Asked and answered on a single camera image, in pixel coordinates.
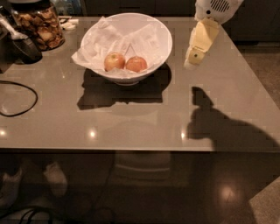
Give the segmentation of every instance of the dark floor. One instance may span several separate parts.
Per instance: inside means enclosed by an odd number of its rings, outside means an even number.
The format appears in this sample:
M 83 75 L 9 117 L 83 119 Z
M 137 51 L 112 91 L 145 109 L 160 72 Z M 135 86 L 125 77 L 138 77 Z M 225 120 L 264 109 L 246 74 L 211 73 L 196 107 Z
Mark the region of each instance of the dark floor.
M 239 49 L 280 108 L 280 47 L 243 45 Z M 34 157 L 31 160 L 30 155 L 21 155 L 25 174 L 14 211 L 29 205 L 50 207 L 63 220 L 81 223 L 280 221 L 280 201 L 273 200 L 279 197 L 280 189 L 271 188 L 280 176 L 277 154 L 172 153 L 169 177 L 150 180 L 117 175 L 115 153 L 53 156 L 69 181 L 66 196 L 55 198 Z M 18 223 L 26 211 L 7 216 L 0 223 Z M 46 213 L 33 217 L 34 223 L 45 223 L 47 218 Z

